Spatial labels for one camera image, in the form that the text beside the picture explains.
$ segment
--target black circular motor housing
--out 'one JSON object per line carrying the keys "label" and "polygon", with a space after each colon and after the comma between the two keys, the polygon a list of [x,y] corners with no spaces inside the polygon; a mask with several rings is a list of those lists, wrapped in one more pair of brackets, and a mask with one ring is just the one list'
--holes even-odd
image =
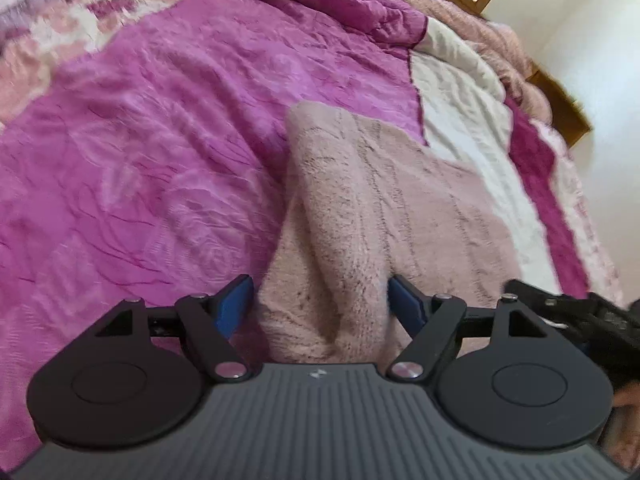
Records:
{"label": "black circular motor housing", "polygon": [[436,393],[467,431],[523,450],[597,437],[612,400],[602,370],[532,313],[507,305],[496,312],[489,346],[453,361]]}
{"label": "black circular motor housing", "polygon": [[[203,389],[200,373],[187,359],[154,346],[142,305],[133,307],[110,313],[34,375],[27,407],[41,438],[70,447],[128,447],[169,431],[194,410]],[[101,333],[119,324],[118,315],[138,314],[140,330]]]}

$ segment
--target comforter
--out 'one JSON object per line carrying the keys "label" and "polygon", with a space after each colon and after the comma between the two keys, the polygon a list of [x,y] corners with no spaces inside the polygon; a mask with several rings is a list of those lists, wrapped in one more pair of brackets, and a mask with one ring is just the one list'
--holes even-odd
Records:
{"label": "comforter", "polygon": [[3,468],[38,442],[31,375],[121,298],[259,284],[301,101],[475,171],[524,280],[620,300],[561,137],[402,0],[55,0],[6,44],[0,78]]}

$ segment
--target purple blanket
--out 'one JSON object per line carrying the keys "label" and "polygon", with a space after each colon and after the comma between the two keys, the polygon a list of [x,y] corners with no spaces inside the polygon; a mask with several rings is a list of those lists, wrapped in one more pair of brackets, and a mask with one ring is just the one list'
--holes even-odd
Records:
{"label": "purple blanket", "polygon": [[264,274],[301,100],[420,139],[399,0],[183,0],[64,64],[0,141],[0,466],[37,445],[34,371],[124,296]]}

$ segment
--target white logo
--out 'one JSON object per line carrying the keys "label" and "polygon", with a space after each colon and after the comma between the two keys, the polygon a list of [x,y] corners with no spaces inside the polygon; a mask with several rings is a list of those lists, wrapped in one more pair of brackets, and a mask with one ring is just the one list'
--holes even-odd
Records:
{"label": "white logo", "polygon": [[314,379],[322,379],[325,375],[327,375],[327,371],[318,368],[318,370],[316,370],[315,372],[311,372],[309,375]]}

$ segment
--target blanket fold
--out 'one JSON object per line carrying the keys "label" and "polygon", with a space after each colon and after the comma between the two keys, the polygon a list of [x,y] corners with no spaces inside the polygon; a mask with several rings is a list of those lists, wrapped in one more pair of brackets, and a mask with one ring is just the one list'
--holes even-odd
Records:
{"label": "blanket fold", "polygon": [[479,306],[517,275],[471,170],[391,124],[323,104],[294,107],[287,133],[289,205],[258,297],[277,361],[388,365],[409,341],[388,314],[393,274]]}

